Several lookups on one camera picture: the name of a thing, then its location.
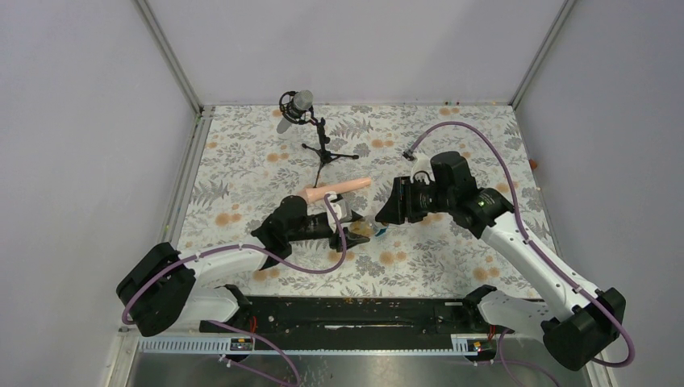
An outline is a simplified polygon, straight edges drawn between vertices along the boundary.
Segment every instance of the gray floor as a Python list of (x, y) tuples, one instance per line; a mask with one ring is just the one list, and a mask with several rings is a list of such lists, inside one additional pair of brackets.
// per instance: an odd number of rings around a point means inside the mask
[[(507, 359), (525, 360), (550, 371), (563, 386), (590, 385), (586, 372), (569, 371), (553, 360), (543, 345), (532, 340), (506, 341)], [(129, 387), (274, 386), (238, 368), (226, 368), (217, 356), (139, 354)], [(463, 358), (447, 356), (292, 356), (303, 386), (508, 386), (515, 385), (501, 365), (461, 365)], [(280, 356), (251, 356), (244, 364), (275, 377), (294, 381)], [(542, 373), (520, 366), (511, 370), (526, 386), (553, 386)]]

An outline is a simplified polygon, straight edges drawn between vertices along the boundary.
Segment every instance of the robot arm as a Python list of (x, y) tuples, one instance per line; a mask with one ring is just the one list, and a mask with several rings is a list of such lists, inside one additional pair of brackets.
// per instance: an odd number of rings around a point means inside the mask
[[(340, 223), (361, 218), (348, 208), (341, 195), (331, 194), (336, 198), (330, 205)], [(347, 227), (343, 234), (347, 248), (369, 241)], [(226, 277), (274, 266), (278, 262), (266, 252), (285, 259), (292, 253), (290, 242), (322, 238), (328, 238), (330, 247), (341, 251), (340, 233), (331, 211), (308, 215), (304, 199), (289, 196), (251, 236), (237, 245), (198, 252), (178, 252), (169, 243), (156, 245), (119, 283), (116, 293), (127, 305), (154, 276), (177, 265), (144, 291), (131, 307), (129, 315), (140, 334), (153, 336), (168, 329), (196, 328), (202, 320), (227, 321), (239, 309), (242, 294), (235, 287), (223, 286)], [(188, 256), (183, 264), (179, 264), (180, 256)]]
[(475, 314), (486, 323), (508, 327), (539, 340), (559, 363), (573, 370), (583, 367), (618, 338), (613, 324), (542, 261), (528, 242), (539, 246), (581, 289), (596, 294), (597, 301), (622, 322), (625, 300), (617, 290), (599, 290), (528, 229), (525, 231), (529, 239), (523, 238), (513, 205), (495, 189), (478, 188), (467, 161), (458, 152), (433, 156), (431, 167), (434, 181), (396, 177), (390, 199), (377, 214), (376, 221), (415, 223), (428, 213), (447, 212), (458, 226), (468, 229), (508, 259), (545, 300), (540, 303), (513, 298), (485, 285), (465, 297), (465, 303), (475, 309)]

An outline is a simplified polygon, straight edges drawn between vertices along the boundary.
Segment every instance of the microphone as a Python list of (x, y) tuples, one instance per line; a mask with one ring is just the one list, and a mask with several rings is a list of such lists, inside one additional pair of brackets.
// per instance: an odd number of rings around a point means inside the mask
[(284, 109), (281, 106), (282, 119), (276, 129), (278, 134), (281, 135), (290, 129), (292, 124), (299, 121), (313, 104), (314, 94), (311, 91), (302, 90), (296, 93), (290, 102), (285, 105)]

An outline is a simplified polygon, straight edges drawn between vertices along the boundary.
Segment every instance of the cable connector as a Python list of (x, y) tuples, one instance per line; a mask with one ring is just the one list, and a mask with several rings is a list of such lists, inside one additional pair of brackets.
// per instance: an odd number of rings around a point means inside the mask
[(413, 156), (413, 150), (411, 149), (407, 149), (406, 151), (404, 151), (404, 153), (402, 153), (402, 156), (409, 161), (415, 160), (415, 157)]

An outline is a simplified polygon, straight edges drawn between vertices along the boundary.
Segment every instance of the table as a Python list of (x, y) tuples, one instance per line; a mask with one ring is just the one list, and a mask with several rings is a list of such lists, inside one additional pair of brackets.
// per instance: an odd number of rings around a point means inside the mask
[[(553, 249), (553, 241), (518, 124), (509, 106), (316, 106), (327, 120), (333, 152), (356, 153), (321, 172), (323, 184), (372, 177), (370, 187), (344, 197), (359, 214), (375, 215), (389, 196), (392, 179), (407, 175), (401, 153), (431, 125), (463, 121), (480, 129), (502, 153), (515, 181), (523, 219)], [(277, 106), (217, 106), (182, 226), (178, 248), (197, 250), (240, 242), (287, 195), (314, 183), (318, 158), (302, 148), (318, 147), (313, 126), (292, 126), (284, 135)], [(482, 187), (511, 195), (489, 148), (462, 127), (443, 127), (420, 145), (433, 156), (455, 150), (465, 157)], [(309, 213), (324, 211), (322, 202)], [(294, 243), (289, 261), (327, 268), (339, 258), (326, 240)], [(421, 223), (390, 226), (370, 243), (352, 248), (335, 272), (311, 275), (277, 265), (222, 280), (245, 294), (344, 297), (462, 297), (489, 284), (518, 298), (539, 294), (502, 256), (446, 214)]]

